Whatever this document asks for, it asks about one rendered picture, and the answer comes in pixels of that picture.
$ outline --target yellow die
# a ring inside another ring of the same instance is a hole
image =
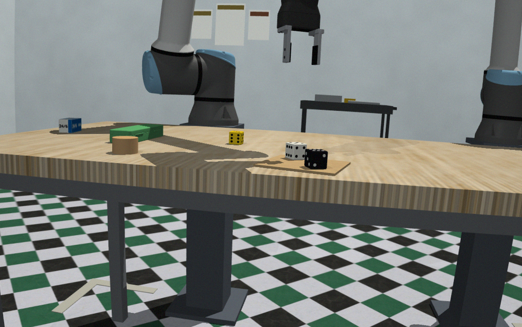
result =
[[[228,143],[229,144],[242,144],[244,141],[244,132],[239,132],[237,130],[231,130],[228,132]]]

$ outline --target brown cylinder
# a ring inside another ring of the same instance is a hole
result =
[[[114,136],[111,138],[111,153],[136,154],[138,153],[137,136]]]

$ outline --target background table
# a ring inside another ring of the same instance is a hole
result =
[[[188,210],[188,292],[172,317],[236,321],[244,296],[230,288],[230,218],[247,213],[462,232],[451,301],[433,301],[433,312],[443,327],[506,325],[498,312],[512,237],[522,235],[522,149],[266,130],[230,145],[224,128],[164,126],[138,154],[112,155],[109,129],[130,125],[0,136],[0,188],[107,201],[114,321],[127,317],[124,203],[144,203]],[[287,141],[352,163],[336,176],[253,167]],[[195,246],[205,243],[208,253]]]
[[[347,102],[327,102],[327,101],[309,101],[302,100],[300,104],[301,113],[301,132],[305,133],[305,122],[307,120],[308,109],[318,110],[335,110],[335,111],[351,111],[351,112],[369,112],[371,114],[382,114],[382,123],[380,125],[380,137],[384,135],[384,114],[386,115],[386,138],[390,130],[390,115],[396,110],[395,106],[376,105],[376,104],[355,104]]]

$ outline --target checkered floor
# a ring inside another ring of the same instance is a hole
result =
[[[186,283],[186,211],[126,205],[128,326],[209,327],[164,316]],[[0,190],[0,291],[7,327],[107,327],[107,204],[94,199]],[[429,300],[450,300],[460,233],[234,216],[232,287],[249,295],[237,327],[433,325]],[[501,303],[522,323],[522,237],[515,237]]]

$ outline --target wooden board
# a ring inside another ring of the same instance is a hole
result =
[[[109,130],[139,123],[84,124],[0,136],[0,173],[448,213],[522,217],[522,149],[378,137],[164,126],[164,136],[138,153],[113,155]],[[267,169],[255,164],[298,141],[352,162],[335,176]]]
[[[347,161],[337,161],[328,159],[328,167],[326,169],[309,169],[304,165],[304,160],[291,160],[284,155],[278,155],[271,159],[255,163],[255,167],[263,167],[270,169],[289,170],[292,172],[324,174],[335,176],[342,169],[346,168],[350,163]]]

